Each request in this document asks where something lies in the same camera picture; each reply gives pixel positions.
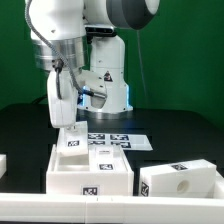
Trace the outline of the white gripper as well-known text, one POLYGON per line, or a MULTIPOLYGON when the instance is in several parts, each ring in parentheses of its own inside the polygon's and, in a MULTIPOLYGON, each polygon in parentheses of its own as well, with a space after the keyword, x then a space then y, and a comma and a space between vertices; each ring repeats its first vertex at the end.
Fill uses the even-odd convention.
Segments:
POLYGON ((51 71, 47 80, 48 105, 51 124, 54 128, 65 128, 77 132, 77 90, 73 87, 68 71, 56 75, 51 71))

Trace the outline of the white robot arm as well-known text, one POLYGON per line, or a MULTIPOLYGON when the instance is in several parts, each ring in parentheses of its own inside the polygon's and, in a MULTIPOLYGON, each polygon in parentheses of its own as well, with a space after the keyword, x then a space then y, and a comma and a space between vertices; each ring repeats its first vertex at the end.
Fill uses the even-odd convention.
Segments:
POLYGON ((129 114, 125 44, 116 30, 144 28, 160 0, 25 0, 37 66, 48 73, 51 124, 73 128, 76 113, 129 114))

